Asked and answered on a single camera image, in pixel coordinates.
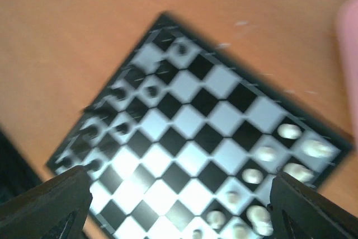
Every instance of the magnetic chess set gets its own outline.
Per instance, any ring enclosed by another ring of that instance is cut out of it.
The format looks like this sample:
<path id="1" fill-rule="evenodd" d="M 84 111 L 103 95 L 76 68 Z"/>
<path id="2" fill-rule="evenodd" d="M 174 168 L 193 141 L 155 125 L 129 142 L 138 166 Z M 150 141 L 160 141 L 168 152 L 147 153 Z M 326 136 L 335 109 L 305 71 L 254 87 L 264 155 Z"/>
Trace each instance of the magnetic chess set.
<path id="1" fill-rule="evenodd" d="M 109 238 L 273 238 L 275 175 L 316 189 L 352 148 L 279 92 L 163 13 L 47 166 L 86 167 Z"/>

